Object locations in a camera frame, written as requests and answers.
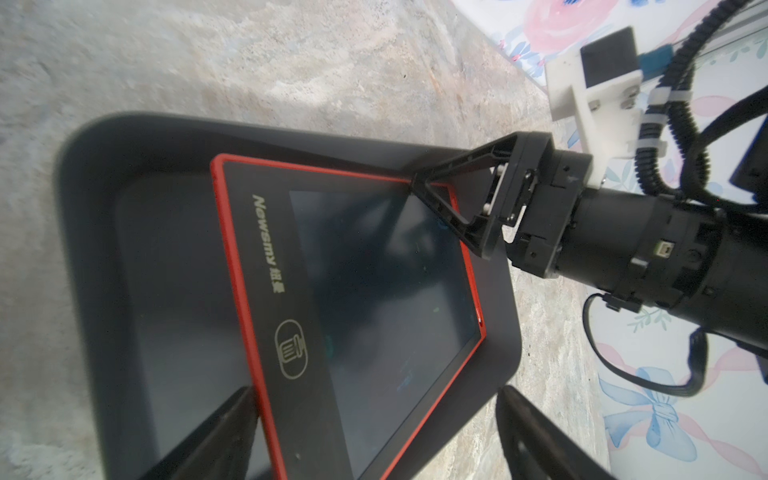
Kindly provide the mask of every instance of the screw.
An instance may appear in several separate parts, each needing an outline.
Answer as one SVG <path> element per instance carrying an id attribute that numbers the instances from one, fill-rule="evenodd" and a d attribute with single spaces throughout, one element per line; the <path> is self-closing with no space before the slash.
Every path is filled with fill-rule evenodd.
<path id="1" fill-rule="evenodd" d="M 637 94 L 640 93 L 640 87 L 635 85 L 634 87 L 629 87 L 627 90 L 624 90 L 624 94 L 627 95 L 629 98 L 637 97 Z"/>

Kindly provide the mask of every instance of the tablet screen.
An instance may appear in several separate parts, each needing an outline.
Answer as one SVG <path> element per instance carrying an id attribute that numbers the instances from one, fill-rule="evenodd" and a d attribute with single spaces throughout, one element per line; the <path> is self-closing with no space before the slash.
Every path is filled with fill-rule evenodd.
<path id="1" fill-rule="evenodd" d="M 402 177 L 211 170 L 275 478 L 385 478 L 485 338 L 469 251 Z"/>
<path id="2" fill-rule="evenodd" d="M 461 247 L 407 194 L 290 191 L 359 478 L 478 335 Z"/>

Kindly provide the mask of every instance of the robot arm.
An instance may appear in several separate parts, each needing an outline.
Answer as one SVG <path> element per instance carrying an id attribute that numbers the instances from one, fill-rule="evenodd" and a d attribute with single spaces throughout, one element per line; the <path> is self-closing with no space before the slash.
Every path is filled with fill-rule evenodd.
<path id="1" fill-rule="evenodd" d="M 713 33 L 746 3 L 724 0 L 697 31 Z M 675 396 L 701 389 L 708 333 L 757 355 L 764 376 L 768 359 L 768 221 L 754 215 L 768 211 L 766 125 L 731 178 L 755 193 L 755 204 L 735 204 L 701 187 L 708 173 L 706 145 L 765 114 L 768 88 L 736 103 L 698 134 L 685 111 L 691 63 L 707 39 L 702 35 L 691 35 L 693 40 L 674 56 L 670 48 L 651 54 L 656 60 L 666 55 L 668 66 L 645 114 L 634 107 L 634 98 L 644 76 L 639 65 L 648 60 L 638 60 L 629 28 L 548 64 L 553 118 L 576 117 L 584 153 L 555 149 L 550 134 L 518 132 L 421 170 L 411 183 L 412 192 L 480 257 L 490 256 L 503 225 L 518 226 L 506 245 L 513 266 L 603 290 L 597 296 L 616 311 L 653 305 L 698 324 L 690 338 L 691 377 L 683 386 L 627 374 L 595 349 L 619 376 Z M 664 185 L 656 166 L 667 119 L 674 119 L 670 126 L 684 156 L 682 190 Z M 600 188 L 608 159 L 627 156 L 635 157 L 646 195 Z M 492 184 L 482 211 L 471 220 L 430 187 L 433 181 L 487 168 L 494 173 Z M 593 349 L 588 312 L 597 296 L 584 306 L 584 329 Z"/>

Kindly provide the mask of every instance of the concrete floor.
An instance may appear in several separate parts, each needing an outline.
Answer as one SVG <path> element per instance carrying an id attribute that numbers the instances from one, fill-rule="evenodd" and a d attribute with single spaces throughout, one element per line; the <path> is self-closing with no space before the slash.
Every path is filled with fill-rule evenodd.
<path id="1" fill-rule="evenodd" d="M 0 2 L 0 478 L 101 478 L 51 172 L 72 131 L 126 110 L 453 147 L 557 127 L 447 0 Z M 584 291 L 513 280 L 512 383 L 606 465 Z M 507 477 L 491 404 L 420 475 Z"/>

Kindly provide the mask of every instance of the zip tie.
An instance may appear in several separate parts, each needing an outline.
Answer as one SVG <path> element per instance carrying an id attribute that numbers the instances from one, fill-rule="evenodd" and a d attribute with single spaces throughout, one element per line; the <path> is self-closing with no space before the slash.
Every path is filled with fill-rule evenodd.
<path id="1" fill-rule="evenodd" d="M 634 142 L 634 149 L 637 150 L 638 148 L 655 148 L 658 151 L 659 158 L 667 155 L 667 142 L 658 138 L 641 138 L 636 140 Z"/>
<path id="2" fill-rule="evenodd" d="M 669 101 L 672 87 L 656 87 L 648 94 L 649 105 L 666 105 Z"/>
<path id="3" fill-rule="evenodd" d="M 694 93 L 690 90 L 673 90 L 667 101 L 690 101 Z"/>
<path id="4" fill-rule="evenodd" d="M 672 87 L 656 87 L 648 94 L 648 104 L 661 106 L 671 101 L 690 101 L 693 95 L 693 92 L 690 90 L 672 90 Z"/>
<path id="5" fill-rule="evenodd" d="M 643 114 L 640 119 L 642 124 L 659 124 L 662 127 L 667 124 L 669 117 L 665 114 Z"/>

